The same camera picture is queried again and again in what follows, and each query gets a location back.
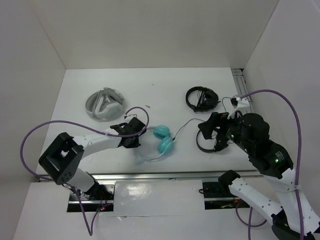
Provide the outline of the teal cat ear headphones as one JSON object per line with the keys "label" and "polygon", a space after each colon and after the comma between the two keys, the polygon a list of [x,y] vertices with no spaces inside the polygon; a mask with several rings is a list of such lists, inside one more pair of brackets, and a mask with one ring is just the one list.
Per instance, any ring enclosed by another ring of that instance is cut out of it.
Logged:
{"label": "teal cat ear headphones", "polygon": [[174,140],[170,129],[165,125],[150,126],[139,138],[140,146],[134,151],[135,165],[162,161],[171,154]]}

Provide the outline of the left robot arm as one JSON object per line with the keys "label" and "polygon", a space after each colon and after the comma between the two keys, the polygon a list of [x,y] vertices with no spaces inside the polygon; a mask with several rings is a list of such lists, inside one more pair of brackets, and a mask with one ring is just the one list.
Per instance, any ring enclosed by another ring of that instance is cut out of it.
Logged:
{"label": "left robot arm", "polygon": [[146,125],[137,117],[112,125],[103,134],[70,136],[60,133],[39,158],[40,166],[57,185],[70,185],[88,200],[109,197],[107,189],[88,172],[79,168],[81,160],[89,155],[107,150],[137,148],[139,136]]}

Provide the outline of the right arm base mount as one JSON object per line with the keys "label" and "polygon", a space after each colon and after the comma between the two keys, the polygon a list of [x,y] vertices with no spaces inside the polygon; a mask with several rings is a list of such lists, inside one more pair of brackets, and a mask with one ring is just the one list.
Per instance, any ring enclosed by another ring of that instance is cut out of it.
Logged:
{"label": "right arm base mount", "polygon": [[249,205],[239,197],[232,195],[219,182],[203,182],[198,190],[204,197],[205,210],[222,210],[249,208]]}

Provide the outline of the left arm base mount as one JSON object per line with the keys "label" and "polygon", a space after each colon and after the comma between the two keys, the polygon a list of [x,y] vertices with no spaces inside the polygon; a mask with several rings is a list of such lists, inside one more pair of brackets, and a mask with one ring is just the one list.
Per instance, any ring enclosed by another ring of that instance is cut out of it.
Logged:
{"label": "left arm base mount", "polygon": [[[104,193],[101,191],[93,197],[80,192],[80,199],[83,205],[83,209],[86,213],[93,213],[100,209],[101,212],[113,212],[114,211],[114,196],[115,196],[115,181],[102,181],[99,183],[104,187]],[[81,207],[76,194],[71,190],[69,193],[69,199],[67,203],[68,213],[80,213]]]}

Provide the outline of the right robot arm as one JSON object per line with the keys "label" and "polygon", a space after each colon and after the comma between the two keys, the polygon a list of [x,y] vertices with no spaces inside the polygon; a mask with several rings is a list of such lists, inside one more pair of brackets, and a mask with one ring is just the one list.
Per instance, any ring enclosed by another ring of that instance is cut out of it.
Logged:
{"label": "right robot arm", "polygon": [[271,225],[279,240],[313,240],[320,231],[320,218],[313,211],[304,193],[295,184],[296,170],[287,150],[270,140],[270,126],[256,113],[229,118],[227,113],[213,112],[198,125],[208,140],[216,132],[219,150],[228,141],[248,155],[249,162],[262,174],[275,191],[274,202],[250,186],[233,170],[218,178],[218,190],[223,196],[231,194],[245,201]]}

